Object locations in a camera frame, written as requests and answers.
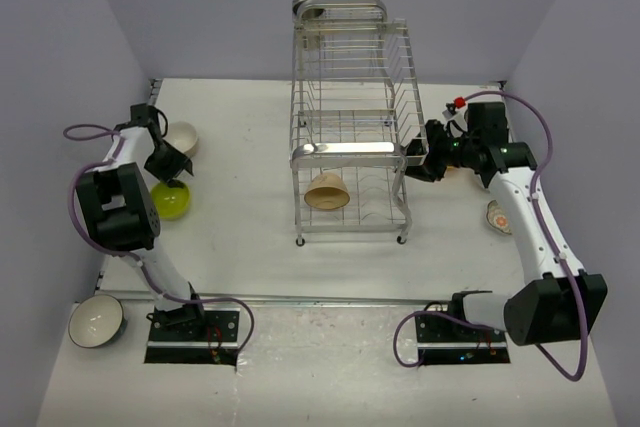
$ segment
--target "green bowl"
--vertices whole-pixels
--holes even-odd
[[[187,213],[191,205],[189,187],[184,182],[177,182],[179,185],[175,187],[169,187],[161,182],[151,189],[151,199],[162,220],[179,219]]]

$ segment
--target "wire shelf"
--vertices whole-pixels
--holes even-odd
[[[294,23],[289,140],[298,240],[334,227],[400,229],[404,241],[411,225],[404,169],[422,157],[406,158],[400,146],[418,138],[426,152],[406,23],[387,22],[379,0],[296,1]],[[349,190],[351,202],[339,211],[304,204],[325,170]]]

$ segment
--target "dish rack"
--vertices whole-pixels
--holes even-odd
[[[424,156],[403,143],[426,132],[409,33],[387,21],[380,0],[293,2],[290,163],[296,244],[312,232],[399,231],[411,228],[404,174]],[[350,202],[338,210],[304,202],[311,181],[339,175]]]

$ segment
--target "white bowl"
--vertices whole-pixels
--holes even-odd
[[[172,122],[169,124],[164,140],[187,157],[193,157],[198,151],[198,132],[189,122]]]
[[[71,314],[69,337],[79,347],[94,348],[116,340],[124,332],[124,310],[118,299],[95,295]]]

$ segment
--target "white table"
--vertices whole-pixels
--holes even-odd
[[[487,86],[421,85],[425,118]],[[291,84],[282,81],[165,80],[157,106],[193,123],[192,208],[164,222],[162,242],[201,293],[311,298],[448,298],[464,289],[514,293],[522,287],[510,237],[486,224],[491,200],[468,171],[439,183],[407,179],[414,225],[397,234],[307,234],[295,245],[288,135]],[[108,259],[101,289],[148,298],[120,260]]]
[[[404,307],[260,307],[257,330],[232,367],[145,365],[150,302],[125,302],[130,322],[96,350],[65,336],[39,427],[580,426],[613,427],[590,352],[572,384],[534,348],[510,345],[512,364],[404,369],[391,353]],[[241,320],[246,329],[246,318]],[[551,347],[575,365],[577,343]],[[400,352],[416,358],[415,334]]]

